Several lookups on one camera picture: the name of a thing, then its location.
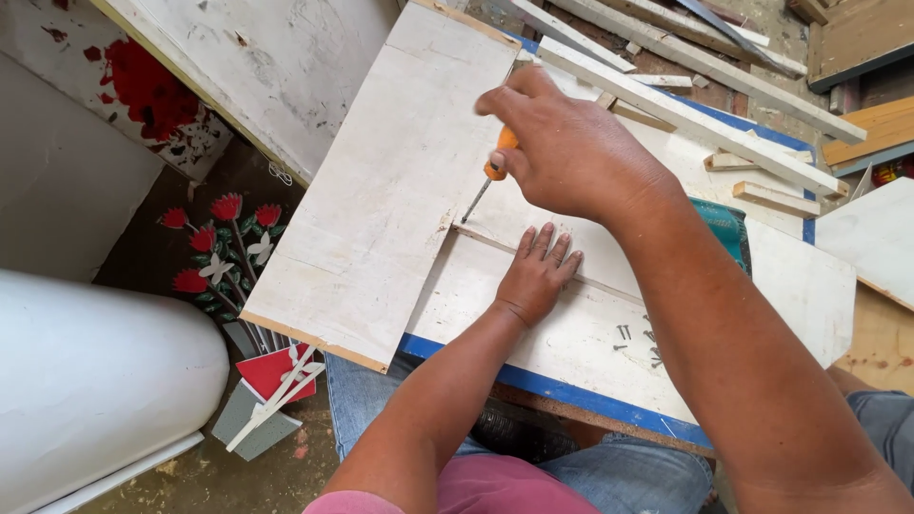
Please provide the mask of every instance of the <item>fingernail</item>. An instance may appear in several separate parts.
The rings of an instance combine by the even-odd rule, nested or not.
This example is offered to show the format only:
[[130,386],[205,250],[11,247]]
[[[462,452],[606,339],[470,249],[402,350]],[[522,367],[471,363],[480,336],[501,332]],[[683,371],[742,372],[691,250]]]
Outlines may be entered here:
[[489,162],[495,166],[501,167],[505,165],[505,154],[495,151],[489,154]]

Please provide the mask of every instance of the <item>finger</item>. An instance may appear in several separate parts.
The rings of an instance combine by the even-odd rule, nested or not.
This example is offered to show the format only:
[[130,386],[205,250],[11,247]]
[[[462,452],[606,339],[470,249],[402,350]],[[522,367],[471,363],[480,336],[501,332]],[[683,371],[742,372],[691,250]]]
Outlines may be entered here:
[[519,148],[502,148],[489,154],[489,162],[498,169],[508,172],[517,181],[517,185],[524,188],[526,179],[530,176],[530,161],[526,154]]
[[537,235],[537,228],[531,226],[524,231],[524,235],[520,237],[520,242],[517,244],[517,252],[515,253],[515,261],[520,261],[521,259],[526,259],[527,255],[530,254],[530,248],[533,246],[533,237]]
[[514,131],[521,126],[525,114],[531,109],[530,98],[502,84],[483,93],[473,107],[480,116],[494,114]]
[[505,85],[530,98],[563,94],[546,69],[538,64],[527,64],[515,71],[505,81]]
[[556,245],[552,247],[552,252],[549,252],[547,259],[551,261],[557,268],[562,265],[562,261],[565,260],[565,254],[568,253],[570,243],[571,236],[568,234],[562,234],[558,236]]
[[542,261],[546,257],[546,251],[549,249],[549,244],[552,242],[552,232],[555,230],[555,225],[552,224],[552,221],[543,225],[543,228],[540,229],[537,240],[533,241],[533,249],[530,250],[530,256],[538,261]]
[[584,260],[584,252],[575,250],[569,255],[564,264],[558,267],[558,275],[562,277],[562,285],[568,285],[575,273],[578,272],[581,262]]

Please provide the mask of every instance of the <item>screwdriver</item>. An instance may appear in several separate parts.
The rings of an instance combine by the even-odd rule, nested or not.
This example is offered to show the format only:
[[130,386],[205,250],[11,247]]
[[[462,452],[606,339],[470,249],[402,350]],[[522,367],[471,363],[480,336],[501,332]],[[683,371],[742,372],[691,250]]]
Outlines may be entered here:
[[[498,135],[498,143],[495,145],[495,148],[501,150],[503,148],[518,148],[520,145],[517,142],[517,136],[511,132],[511,129],[507,125],[502,127],[502,132]],[[486,161],[485,166],[483,166],[483,171],[487,179],[485,184],[479,189],[479,193],[476,194],[476,198],[473,199],[473,203],[470,204],[470,207],[466,210],[466,214],[461,218],[460,223],[466,223],[466,219],[470,217],[470,213],[475,209],[476,204],[479,203],[479,199],[483,197],[483,193],[486,189],[489,188],[489,184],[492,184],[493,180],[505,180],[507,177],[507,172],[503,169],[500,169],[498,166],[492,164],[492,161]]]

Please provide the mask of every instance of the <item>hand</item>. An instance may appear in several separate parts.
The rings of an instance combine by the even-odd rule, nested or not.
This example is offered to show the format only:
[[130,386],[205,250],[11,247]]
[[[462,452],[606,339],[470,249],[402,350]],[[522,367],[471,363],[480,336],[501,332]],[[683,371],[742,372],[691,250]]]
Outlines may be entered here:
[[558,301],[558,293],[565,289],[584,259],[584,253],[576,251],[565,261],[565,253],[571,243],[568,234],[558,236],[558,241],[550,252],[549,244],[554,230],[552,223],[547,223],[538,236],[534,227],[524,232],[514,262],[495,293],[493,306],[510,310],[528,328],[552,312],[552,307]]
[[611,112],[565,96],[539,65],[513,73],[479,97],[475,109],[498,116],[517,136],[523,150],[496,150],[489,158],[540,208],[612,230],[610,224],[637,219],[636,207],[650,209],[676,191],[685,196],[675,176]]

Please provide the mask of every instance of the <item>red flower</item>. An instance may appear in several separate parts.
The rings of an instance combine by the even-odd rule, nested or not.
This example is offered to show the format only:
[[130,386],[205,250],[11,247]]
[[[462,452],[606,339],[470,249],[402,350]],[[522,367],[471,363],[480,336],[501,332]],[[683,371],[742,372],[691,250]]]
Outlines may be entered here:
[[172,207],[162,216],[162,224],[169,229],[181,229],[189,222],[183,207]]
[[200,276],[200,270],[184,270],[177,274],[172,287],[182,293],[203,293],[207,290],[207,279]]
[[261,205],[254,211],[257,216],[257,222],[266,228],[272,227],[280,220],[282,208],[278,205]]
[[190,245],[195,250],[209,252],[213,249],[214,244],[216,244],[216,227],[212,223],[200,227],[200,230],[194,230],[194,234],[190,236]]
[[241,195],[238,193],[222,195],[222,198],[213,202],[213,206],[209,210],[220,220],[237,220],[241,215]]

